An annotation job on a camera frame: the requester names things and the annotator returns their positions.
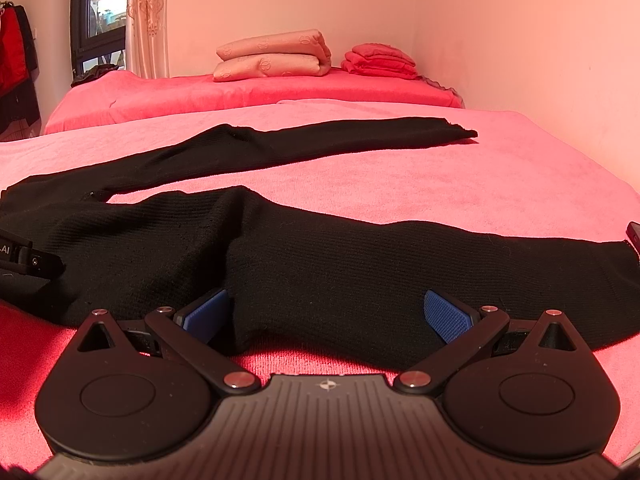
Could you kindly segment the folded red blanket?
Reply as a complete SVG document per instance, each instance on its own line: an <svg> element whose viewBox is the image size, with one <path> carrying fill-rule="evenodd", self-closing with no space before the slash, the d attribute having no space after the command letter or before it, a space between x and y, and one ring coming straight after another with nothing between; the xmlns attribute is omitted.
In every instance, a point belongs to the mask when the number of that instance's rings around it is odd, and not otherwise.
<svg viewBox="0 0 640 480"><path fill-rule="evenodd" d="M345 53L341 69L362 76L419 78L416 62L404 51L387 44L357 44Z"/></svg>

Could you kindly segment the hanging red and black clothes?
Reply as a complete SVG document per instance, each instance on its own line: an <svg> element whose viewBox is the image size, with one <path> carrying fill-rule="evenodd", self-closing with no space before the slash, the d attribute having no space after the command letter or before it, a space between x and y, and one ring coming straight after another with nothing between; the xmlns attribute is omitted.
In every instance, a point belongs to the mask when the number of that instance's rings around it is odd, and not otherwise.
<svg viewBox="0 0 640 480"><path fill-rule="evenodd" d="M1 3L1 132L24 120L40 119L32 73L38 60L32 28L22 6Z"/></svg>

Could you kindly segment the dark clothes by window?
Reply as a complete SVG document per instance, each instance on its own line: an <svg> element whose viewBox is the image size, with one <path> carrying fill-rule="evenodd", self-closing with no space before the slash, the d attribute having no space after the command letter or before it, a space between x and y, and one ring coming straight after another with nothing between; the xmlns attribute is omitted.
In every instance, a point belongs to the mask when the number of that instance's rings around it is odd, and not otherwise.
<svg viewBox="0 0 640 480"><path fill-rule="evenodd" d="M119 66L112 63L96 64L95 66L91 67L90 70L87 70L85 73L76 76L70 83L70 86L72 88L75 88L77 86L80 86L81 84L96 81L108 73L116 72L116 70L119 70Z"/></svg>

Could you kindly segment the folded pink quilt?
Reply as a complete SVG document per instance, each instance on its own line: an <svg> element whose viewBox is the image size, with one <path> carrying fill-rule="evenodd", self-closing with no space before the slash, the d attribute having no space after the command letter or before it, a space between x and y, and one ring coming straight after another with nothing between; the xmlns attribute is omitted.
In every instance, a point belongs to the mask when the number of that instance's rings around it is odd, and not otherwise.
<svg viewBox="0 0 640 480"><path fill-rule="evenodd" d="M320 77L332 67L332 53L318 29L236 40L219 47L216 53L221 59L214 71L214 81L218 82Z"/></svg>

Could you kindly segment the dark framed window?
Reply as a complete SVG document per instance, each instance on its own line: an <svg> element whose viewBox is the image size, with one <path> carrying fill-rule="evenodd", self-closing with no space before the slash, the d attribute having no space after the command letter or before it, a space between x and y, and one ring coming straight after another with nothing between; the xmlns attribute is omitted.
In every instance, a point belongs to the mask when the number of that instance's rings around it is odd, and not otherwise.
<svg viewBox="0 0 640 480"><path fill-rule="evenodd" d="M73 76L99 64L125 65L128 0L70 0Z"/></svg>

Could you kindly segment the red far bed cover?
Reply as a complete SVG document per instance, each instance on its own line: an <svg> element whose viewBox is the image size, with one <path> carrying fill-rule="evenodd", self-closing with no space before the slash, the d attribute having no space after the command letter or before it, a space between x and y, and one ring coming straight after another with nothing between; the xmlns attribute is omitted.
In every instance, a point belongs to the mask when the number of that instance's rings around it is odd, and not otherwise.
<svg viewBox="0 0 640 480"><path fill-rule="evenodd" d="M43 133L47 136L145 118L304 99L464 107L456 90L429 79L361 76L338 68L320 77L231 82L216 82L210 75L146 79L129 70L112 70L95 81L71 88L51 113Z"/></svg>

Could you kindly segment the patterned beige curtain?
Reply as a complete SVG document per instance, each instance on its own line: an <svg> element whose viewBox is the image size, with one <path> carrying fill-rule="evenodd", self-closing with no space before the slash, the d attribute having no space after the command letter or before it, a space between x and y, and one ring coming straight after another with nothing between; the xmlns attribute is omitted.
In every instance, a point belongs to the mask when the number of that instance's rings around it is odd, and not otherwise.
<svg viewBox="0 0 640 480"><path fill-rule="evenodd" d="M167 0L127 0L126 69L143 78L169 76Z"/></svg>

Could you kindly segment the black knit pants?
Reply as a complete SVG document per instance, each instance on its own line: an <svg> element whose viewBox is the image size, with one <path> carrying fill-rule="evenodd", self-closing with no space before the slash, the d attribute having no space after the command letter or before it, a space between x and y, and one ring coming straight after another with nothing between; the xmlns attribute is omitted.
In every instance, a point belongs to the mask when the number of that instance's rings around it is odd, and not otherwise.
<svg viewBox="0 0 640 480"><path fill-rule="evenodd" d="M437 350L423 314L436 289L514 318L562 310L601 349L639 330L639 259L626 242L505 237L434 222L377 226L277 205L243 188L163 185L469 139L440 118L338 120L261 132L220 125L178 144L21 180L1 194L2 228L62 259L53 280L6 278L14 306L66 326L96 308L131 320L225 290L225 352L262 334L306 337L403 368Z"/></svg>

